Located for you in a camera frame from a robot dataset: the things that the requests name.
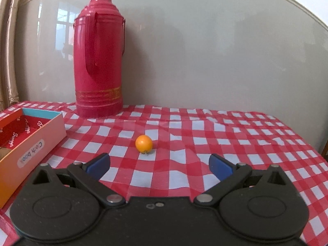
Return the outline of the small orange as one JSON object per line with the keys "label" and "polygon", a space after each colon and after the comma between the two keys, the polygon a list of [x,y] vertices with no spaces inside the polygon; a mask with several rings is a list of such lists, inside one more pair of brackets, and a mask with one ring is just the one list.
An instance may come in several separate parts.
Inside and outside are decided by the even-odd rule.
{"label": "small orange", "polygon": [[148,154],[153,148],[153,141],[147,135],[140,135],[135,141],[136,149],[142,154]]}

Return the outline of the brown kiwi with sticker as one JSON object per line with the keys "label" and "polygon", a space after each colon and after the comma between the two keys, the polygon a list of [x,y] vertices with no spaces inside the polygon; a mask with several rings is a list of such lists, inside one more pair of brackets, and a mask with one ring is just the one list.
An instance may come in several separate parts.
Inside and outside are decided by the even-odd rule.
{"label": "brown kiwi with sticker", "polygon": [[0,160],[2,160],[10,152],[11,152],[11,149],[8,149],[8,148],[0,148]]}

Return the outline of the red white checkered tablecloth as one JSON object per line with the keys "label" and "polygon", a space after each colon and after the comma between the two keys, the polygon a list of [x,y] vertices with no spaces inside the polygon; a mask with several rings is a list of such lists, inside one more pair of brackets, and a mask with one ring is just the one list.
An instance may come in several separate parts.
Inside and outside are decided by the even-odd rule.
{"label": "red white checkered tablecloth", "polygon": [[[209,171],[212,153],[255,169],[279,165],[298,189],[309,212],[302,239],[327,245],[327,162],[279,119],[258,112],[125,106],[107,119],[83,119],[73,103],[22,102],[19,108],[47,109],[63,115],[66,138],[44,159],[54,168],[87,162],[106,152],[109,171],[101,183],[123,195],[195,197],[217,183]],[[150,153],[135,147],[138,136],[153,141]]]}

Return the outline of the colourful cardboard box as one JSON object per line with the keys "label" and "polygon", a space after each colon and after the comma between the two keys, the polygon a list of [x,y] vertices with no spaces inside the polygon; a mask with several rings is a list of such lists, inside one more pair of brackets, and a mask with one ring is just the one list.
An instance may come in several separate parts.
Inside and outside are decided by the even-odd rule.
{"label": "colourful cardboard box", "polygon": [[61,112],[21,108],[1,119],[1,148],[11,149],[1,160],[1,207],[65,137]]}

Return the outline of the red thermos flask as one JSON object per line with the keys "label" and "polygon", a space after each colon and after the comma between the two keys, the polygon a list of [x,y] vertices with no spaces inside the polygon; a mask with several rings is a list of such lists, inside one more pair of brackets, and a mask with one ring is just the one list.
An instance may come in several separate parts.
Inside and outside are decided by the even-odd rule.
{"label": "red thermos flask", "polygon": [[74,20],[73,70],[80,117],[105,118],[123,107],[125,24],[112,0],[90,0]]}

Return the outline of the beige curtain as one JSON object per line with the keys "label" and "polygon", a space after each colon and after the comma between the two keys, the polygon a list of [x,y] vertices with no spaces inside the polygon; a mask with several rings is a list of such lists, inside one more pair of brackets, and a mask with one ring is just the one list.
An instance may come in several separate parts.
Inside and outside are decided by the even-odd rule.
{"label": "beige curtain", "polygon": [[19,0],[1,0],[1,111],[18,103],[15,31]]}

